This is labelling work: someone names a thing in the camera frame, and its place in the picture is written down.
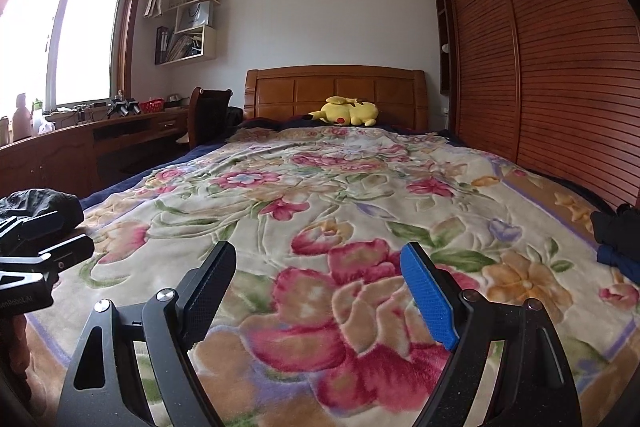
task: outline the silver bolt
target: silver bolt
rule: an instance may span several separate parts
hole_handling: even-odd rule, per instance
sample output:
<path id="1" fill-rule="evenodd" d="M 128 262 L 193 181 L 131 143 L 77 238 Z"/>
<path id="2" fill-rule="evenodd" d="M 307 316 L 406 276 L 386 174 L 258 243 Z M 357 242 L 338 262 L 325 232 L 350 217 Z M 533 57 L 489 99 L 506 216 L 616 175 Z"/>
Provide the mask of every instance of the silver bolt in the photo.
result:
<path id="1" fill-rule="evenodd" d="M 543 308 L 542 302 L 538 299 L 527 299 L 527 308 L 535 312 L 539 312 Z"/>
<path id="2" fill-rule="evenodd" d="M 462 298 L 468 302 L 478 302 L 480 300 L 480 294 L 476 290 L 472 290 L 468 288 L 466 290 L 462 290 Z"/>
<path id="3" fill-rule="evenodd" d="M 164 290 L 160 290 L 156 294 L 156 299 L 160 302 L 170 301 L 174 298 L 175 292 L 171 288 L 165 288 Z"/>
<path id="4" fill-rule="evenodd" d="M 95 303 L 94 310 L 98 313 L 105 312 L 109 309 L 109 306 L 111 306 L 111 301 L 109 299 L 101 299 Z"/>

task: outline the pikachu plush toy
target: pikachu plush toy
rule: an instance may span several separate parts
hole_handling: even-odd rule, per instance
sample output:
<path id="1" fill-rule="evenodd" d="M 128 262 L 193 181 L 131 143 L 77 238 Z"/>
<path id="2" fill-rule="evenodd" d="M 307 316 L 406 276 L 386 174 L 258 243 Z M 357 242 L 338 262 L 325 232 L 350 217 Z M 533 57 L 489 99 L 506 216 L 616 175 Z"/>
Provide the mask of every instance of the pikachu plush toy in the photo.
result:
<path id="1" fill-rule="evenodd" d="M 376 124 L 378 108 L 370 102 L 359 102 L 357 98 L 330 96 L 320 111 L 309 113 L 312 120 L 322 120 L 337 125 Z"/>

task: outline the louvered wardrobe door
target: louvered wardrobe door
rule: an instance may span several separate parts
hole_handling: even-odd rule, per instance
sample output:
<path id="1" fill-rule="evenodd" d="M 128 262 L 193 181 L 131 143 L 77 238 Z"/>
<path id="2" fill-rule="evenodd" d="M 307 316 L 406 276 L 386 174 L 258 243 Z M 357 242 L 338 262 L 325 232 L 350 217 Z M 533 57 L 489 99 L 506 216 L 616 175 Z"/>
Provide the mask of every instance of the louvered wardrobe door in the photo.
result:
<path id="1" fill-rule="evenodd" d="M 515 159 L 515 62 L 506 0 L 452 0 L 458 56 L 456 131 L 470 146 Z"/>
<path id="2" fill-rule="evenodd" d="M 518 163 L 612 204 L 640 185 L 640 42 L 626 0 L 512 0 L 522 67 Z"/>

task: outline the wooden desk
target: wooden desk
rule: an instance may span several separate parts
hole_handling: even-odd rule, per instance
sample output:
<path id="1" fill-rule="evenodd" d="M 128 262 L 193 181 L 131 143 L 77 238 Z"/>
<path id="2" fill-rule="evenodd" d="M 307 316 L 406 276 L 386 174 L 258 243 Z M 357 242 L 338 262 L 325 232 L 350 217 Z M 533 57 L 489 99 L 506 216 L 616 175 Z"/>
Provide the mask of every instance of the wooden desk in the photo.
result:
<path id="1" fill-rule="evenodd" d="M 187 132 L 187 109 L 67 127 L 0 148 L 0 197 L 44 187 L 85 198 L 108 186 L 98 159 L 108 153 Z"/>

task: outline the blanket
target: blanket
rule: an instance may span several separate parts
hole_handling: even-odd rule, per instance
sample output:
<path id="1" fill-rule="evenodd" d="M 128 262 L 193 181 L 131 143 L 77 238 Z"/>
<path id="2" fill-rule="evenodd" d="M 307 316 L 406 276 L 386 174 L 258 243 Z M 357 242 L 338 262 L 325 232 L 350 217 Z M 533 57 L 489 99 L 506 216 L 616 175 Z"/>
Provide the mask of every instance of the blanket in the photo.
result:
<path id="1" fill-rule="evenodd" d="M 592 210 L 561 185 L 435 134 L 241 129 L 85 211 L 94 256 L 62 273 L 56 304 L 29 317 L 34 411 L 50 425 L 94 302 L 146 301 L 227 240 L 238 270 L 190 352 L 225 424 L 411 426 L 449 356 L 400 273 L 400 248 L 418 241 L 463 288 L 542 301 L 584 425 L 596 425 L 638 364 L 640 292 L 596 263 Z M 143 347 L 146 396 L 168 426 Z M 500 353 L 496 343 L 468 425 L 482 422 Z"/>

